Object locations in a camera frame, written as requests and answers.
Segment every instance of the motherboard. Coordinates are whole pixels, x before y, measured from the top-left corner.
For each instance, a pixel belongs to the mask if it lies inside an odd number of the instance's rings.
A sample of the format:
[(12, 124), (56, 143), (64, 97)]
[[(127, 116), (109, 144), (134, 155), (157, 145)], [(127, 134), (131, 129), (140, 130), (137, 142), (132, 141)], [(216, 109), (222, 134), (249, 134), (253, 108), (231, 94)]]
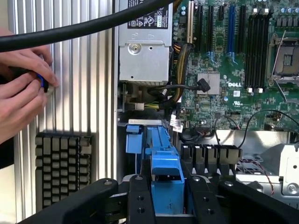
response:
[[(173, 16), (174, 49), (186, 42), (194, 51), (185, 84), (204, 78), (211, 89), (184, 90), (180, 119), (185, 128), (213, 128), (223, 115), (244, 128), (265, 109), (299, 120), (297, 0), (183, 0)], [(280, 113), (266, 112), (254, 116), (249, 129), (294, 125)], [(217, 129), (229, 128), (227, 120), (219, 120)]]

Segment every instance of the black pcie slot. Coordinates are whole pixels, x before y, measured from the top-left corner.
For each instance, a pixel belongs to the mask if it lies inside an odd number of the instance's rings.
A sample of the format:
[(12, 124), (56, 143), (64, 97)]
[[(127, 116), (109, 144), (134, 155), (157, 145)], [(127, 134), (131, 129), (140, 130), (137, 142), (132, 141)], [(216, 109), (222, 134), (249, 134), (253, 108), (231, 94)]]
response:
[(218, 20), (219, 21), (223, 21), (224, 20), (224, 6), (219, 6)]
[(214, 22), (214, 7), (209, 6), (207, 15), (207, 34), (206, 34), (206, 51), (212, 51), (212, 41), (213, 41), (213, 22)]
[(242, 53), (244, 48), (244, 37), (245, 37), (245, 22), (246, 22), (246, 6), (240, 7), (240, 18), (239, 18), (239, 39), (237, 53)]
[(202, 22), (203, 22), (203, 6), (199, 5), (197, 9), (197, 24), (196, 24), (196, 42), (195, 42), (195, 52), (200, 52), (200, 46), (202, 41)]

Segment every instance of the capacitor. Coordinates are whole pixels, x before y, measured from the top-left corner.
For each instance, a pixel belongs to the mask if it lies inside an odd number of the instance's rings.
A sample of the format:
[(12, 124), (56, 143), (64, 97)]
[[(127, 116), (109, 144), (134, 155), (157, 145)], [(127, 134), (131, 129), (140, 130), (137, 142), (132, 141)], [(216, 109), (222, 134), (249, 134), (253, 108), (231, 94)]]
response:
[(281, 10), (280, 10), (280, 13), (281, 14), (284, 14), (286, 12), (286, 8), (282, 8)]
[(292, 13), (292, 8), (288, 8), (287, 11), (285, 12), (287, 15)]

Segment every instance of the aluminum panel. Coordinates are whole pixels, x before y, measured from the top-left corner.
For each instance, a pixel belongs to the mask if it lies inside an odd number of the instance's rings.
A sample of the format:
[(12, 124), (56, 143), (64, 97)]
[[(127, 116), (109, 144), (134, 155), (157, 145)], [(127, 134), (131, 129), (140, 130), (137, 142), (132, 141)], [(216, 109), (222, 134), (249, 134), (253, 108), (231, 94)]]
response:
[[(17, 34), (67, 26), (113, 12), (113, 0), (8, 0), (9, 27)], [(37, 132), (95, 136), (93, 180), (116, 176), (116, 89), (114, 31), (51, 46), (60, 87), (44, 113), (15, 137), (17, 222), (35, 213)]]

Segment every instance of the screw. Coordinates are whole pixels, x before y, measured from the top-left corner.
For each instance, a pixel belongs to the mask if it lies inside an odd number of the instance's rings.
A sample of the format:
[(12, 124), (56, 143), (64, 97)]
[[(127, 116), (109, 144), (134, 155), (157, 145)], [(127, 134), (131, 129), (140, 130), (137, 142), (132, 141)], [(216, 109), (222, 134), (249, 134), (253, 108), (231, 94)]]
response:
[(229, 187), (232, 187), (234, 185), (231, 181), (225, 181), (224, 184)]
[(200, 178), (197, 177), (197, 176), (194, 176), (192, 179), (195, 180), (195, 181), (200, 181)]
[(112, 181), (106, 181), (104, 184), (105, 185), (110, 185), (110, 184), (112, 184)]
[(289, 192), (292, 194), (292, 195), (295, 195), (298, 193), (299, 189), (298, 189), (298, 186), (296, 186), (295, 184), (291, 183), (289, 186), (288, 186), (288, 190)]

